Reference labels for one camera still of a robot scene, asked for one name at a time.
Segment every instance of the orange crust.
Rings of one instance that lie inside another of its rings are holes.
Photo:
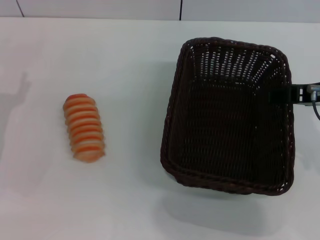
[[[63,111],[73,157],[93,163],[104,156],[104,135],[95,100],[84,93],[71,95]]]

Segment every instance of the basket rim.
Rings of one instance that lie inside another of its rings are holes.
[[[174,177],[176,175],[179,175],[180,177],[185,178],[193,178],[198,180],[203,180],[206,182],[219,183],[219,184],[229,184],[234,185],[235,189],[243,188],[242,193],[256,193],[256,194],[265,194],[265,195],[281,195],[285,192],[287,192],[290,187],[293,184],[294,181],[294,162],[295,162],[295,136],[294,136],[294,113],[293,113],[293,105],[288,104],[287,105],[287,112],[289,114],[288,117],[288,133],[291,133],[291,141],[288,140],[289,143],[291,143],[292,147],[288,148],[288,158],[286,161],[288,161],[288,169],[286,176],[286,184],[283,186],[283,183],[279,183],[276,185],[266,185],[261,183],[254,183],[251,181],[246,180],[237,180],[233,179],[231,177],[222,177],[218,175],[208,174],[197,170],[192,169],[186,169],[184,167],[179,166],[174,161],[171,161],[169,159],[169,151],[170,151],[170,142],[171,142],[171,136],[172,136],[172,125],[175,121],[175,112],[176,112],[176,98],[180,94],[180,80],[182,77],[182,73],[184,72],[185,62],[186,59],[189,56],[189,52],[192,49],[193,46],[197,44],[214,44],[216,46],[228,46],[228,47],[234,47],[234,48],[241,48],[246,50],[252,50],[252,51],[264,51],[268,52],[270,54],[273,54],[277,59],[280,61],[281,65],[283,66],[285,64],[285,68],[282,67],[282,73],[283,76],[286,76],[286,81],[289,82],[289,84],[292,84],[291,81],[291,71],[288,64],[288,59],[286,55],[284,55],[280,50],[278,50],[275,47],[268,46],[268,45],[258,45],[254,43],[247,43],[247,42],[241,42],[241,41],[235,41],[235,40],[229,40],[229,39],[222,39],[219,37],[201,37],[201,38],[194,38],[191,40],[186,41],[180,51],[180,55],[178,57],[177,65],[176,65],[176,71],[174,75],[174,80],[172,84],[172,90],[171,95],[169,98],[169,103],[167,107],[167,114],[164,121],[164,129],[163,129],[163,136],[162,136],[162,143],[161,143],[161,163],[163,168],[170,174],[172,174]]]

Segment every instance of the woven basket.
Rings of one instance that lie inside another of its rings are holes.
[[[178,183],[235,194],[281,195],[294,181],[292,104],[270,104],[290,86],[276,48],[217,37],[181,49],[167,107],[161,163]]]

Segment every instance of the white wall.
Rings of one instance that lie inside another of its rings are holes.
[[[18,0],[26,17],[178,20],[180,0]]]
[[[0,0],[0,17],[22,17],[16,0]]]
[[[320,0],[183,0],[182,20],[320,23]]]

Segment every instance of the wicker basket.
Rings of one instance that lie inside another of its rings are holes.
[[[235,194],[281,195],[294,181],[292,104],[270,104],[290,86],[279,50],[217,37],[181,49],[167,107],[161,163],[178,183]]]

